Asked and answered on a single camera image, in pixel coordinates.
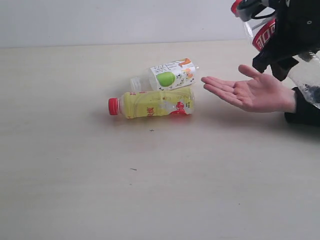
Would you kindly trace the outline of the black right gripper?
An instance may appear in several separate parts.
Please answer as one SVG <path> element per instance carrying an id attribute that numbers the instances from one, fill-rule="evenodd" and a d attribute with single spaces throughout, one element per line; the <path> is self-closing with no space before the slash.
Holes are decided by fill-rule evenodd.
<path id="1" fill-rule="evenodd" d="M 268 66 L 280 82 L 297 60 L 290 54 L 317 53 L 320 50 L 320 2 L 318 0 L 269 0 L 275 10 L 275 32 L 252 66 L 263 73 Z"/>

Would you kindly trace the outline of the black sleeved forearm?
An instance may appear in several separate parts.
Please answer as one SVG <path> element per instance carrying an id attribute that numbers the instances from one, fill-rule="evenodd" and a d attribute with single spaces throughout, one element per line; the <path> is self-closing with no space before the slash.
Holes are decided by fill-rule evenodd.
<path id="1" fill-rule="evenodd" d="M 286 122 L 289 124 L 303 124 L 319 127 L 320 109 L 307 102 L 297 87 L 294 87 L 292 90 L 295 92 L 295 113 L 285 112 L 284 118 Z"/>

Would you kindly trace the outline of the person's open bare hand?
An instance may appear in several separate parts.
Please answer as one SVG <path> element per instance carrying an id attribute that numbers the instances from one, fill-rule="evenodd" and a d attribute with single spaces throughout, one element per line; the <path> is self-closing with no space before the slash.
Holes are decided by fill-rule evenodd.
<path id="1" fill-rule="evenodd" d="M 227 81 L 212 76 L 202 77 L 204 89 L 223 101 L 251 113 L 295 113 L 294 90 L 283 86 L 275 77 L 241 64 L 238 71 L 249 80 Z"/>

